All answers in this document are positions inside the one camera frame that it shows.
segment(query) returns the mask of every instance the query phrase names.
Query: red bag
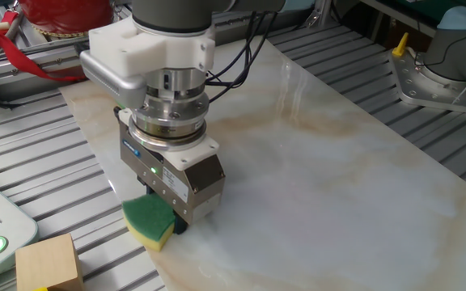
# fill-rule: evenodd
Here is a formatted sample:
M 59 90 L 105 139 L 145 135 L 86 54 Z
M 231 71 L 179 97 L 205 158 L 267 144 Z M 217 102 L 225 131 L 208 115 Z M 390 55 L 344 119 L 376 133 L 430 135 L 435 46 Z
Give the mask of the red bag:
M 109 0 L 19 0 L 26 18 L 49 36 L 83 36 L 112 22 Z

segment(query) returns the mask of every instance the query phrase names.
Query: label sticker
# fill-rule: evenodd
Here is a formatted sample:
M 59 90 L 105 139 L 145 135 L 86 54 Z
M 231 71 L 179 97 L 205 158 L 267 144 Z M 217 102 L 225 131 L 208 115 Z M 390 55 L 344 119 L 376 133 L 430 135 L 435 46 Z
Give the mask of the label sticker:
M 188 187 L 166 167 L 163 167 L 163 182 L 177 194 L 185 203 L 188 203 Z
M 136 157 L 140 158 L 140 157 L 142 156 L 142 155 L 140 154 L 139 150 L 134 149 L 134 147 L 131 146 L 131 145 L 129 144 L 128 141 L 126 141 L 126 140 L 124 139 L 122 142 L 123 142 L 123 144 L 125 145 L 125 147 L 126 147 L 127 149 L 129 149 L 131 152 L 133 152 L 133 154 L 134 154 Z

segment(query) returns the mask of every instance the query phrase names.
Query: green scouring pad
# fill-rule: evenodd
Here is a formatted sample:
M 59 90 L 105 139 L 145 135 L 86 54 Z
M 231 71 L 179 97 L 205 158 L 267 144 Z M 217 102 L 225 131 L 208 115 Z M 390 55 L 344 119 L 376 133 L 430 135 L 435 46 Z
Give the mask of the green scouring pad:
M 125 223 L 130 233 L 143 246 L 161 251 L 163 245 L 174 232 L 176 216 L 157 194 L 122 203 Z

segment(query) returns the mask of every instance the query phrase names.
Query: red fabric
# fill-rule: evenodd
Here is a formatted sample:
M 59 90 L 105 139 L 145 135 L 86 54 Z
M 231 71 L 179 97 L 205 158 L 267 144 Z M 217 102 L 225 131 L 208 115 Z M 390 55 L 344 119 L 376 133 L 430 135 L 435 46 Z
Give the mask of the red fabric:
M 8 22 L 8 24 L 11 25 L 14 22 L 14 20 L 17 18 L 17 16 L 19 16 L 19 13 L 14 12 L 14 11 L 7 11 L 5 12 L 1 22 Z
M 84 79 L 85 76 L 80 77 L 63 77 L 54 78 L 48 76 L 36 63 L 30 60 L 24 53 L 21 53 L 18 48 L 6 36 L 0 34 L 0 48 L 5 51 L 8 61 L 18 70 L 35 76 L 46 78 L 53 81 L 78 81 Z

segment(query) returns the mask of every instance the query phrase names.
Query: white marble table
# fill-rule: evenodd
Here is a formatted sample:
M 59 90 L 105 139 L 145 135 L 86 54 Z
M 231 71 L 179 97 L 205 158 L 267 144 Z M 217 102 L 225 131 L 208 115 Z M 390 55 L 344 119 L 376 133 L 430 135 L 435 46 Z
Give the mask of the white marble table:
M 218 48 L 216 70 L 242 45 Z M 62 93 L 116 194 L 141 195 L 110 97 Z M 207 121 L 226 187 L 150 253 L 169 290 L 466 290 L 466 183 L 271 44 Z

